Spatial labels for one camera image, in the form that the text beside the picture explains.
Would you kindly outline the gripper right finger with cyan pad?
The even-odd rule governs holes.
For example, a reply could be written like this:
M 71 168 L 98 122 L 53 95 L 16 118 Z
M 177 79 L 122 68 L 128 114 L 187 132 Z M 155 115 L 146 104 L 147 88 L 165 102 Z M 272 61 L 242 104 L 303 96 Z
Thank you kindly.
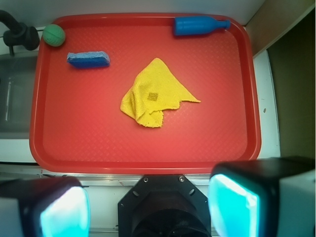
M 208 187 L 212 226 L 221 237 L 313 237 L 316 161 L 264 158 L 214 166 Z

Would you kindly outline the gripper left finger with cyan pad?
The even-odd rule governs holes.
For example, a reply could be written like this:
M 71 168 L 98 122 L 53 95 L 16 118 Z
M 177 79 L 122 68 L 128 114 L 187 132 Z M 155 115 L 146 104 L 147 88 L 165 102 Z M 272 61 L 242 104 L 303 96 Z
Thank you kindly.
M 2 237 L 87 237 L 90 204 L 75 177 L 0 183 Z

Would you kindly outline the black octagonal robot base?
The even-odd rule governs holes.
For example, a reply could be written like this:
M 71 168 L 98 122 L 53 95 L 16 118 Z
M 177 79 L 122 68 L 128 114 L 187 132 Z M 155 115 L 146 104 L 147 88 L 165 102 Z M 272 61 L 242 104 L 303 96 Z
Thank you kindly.
M 145 175 L 118 202 L 120 237 L 209 237 L 208 198 L 184 175 Z

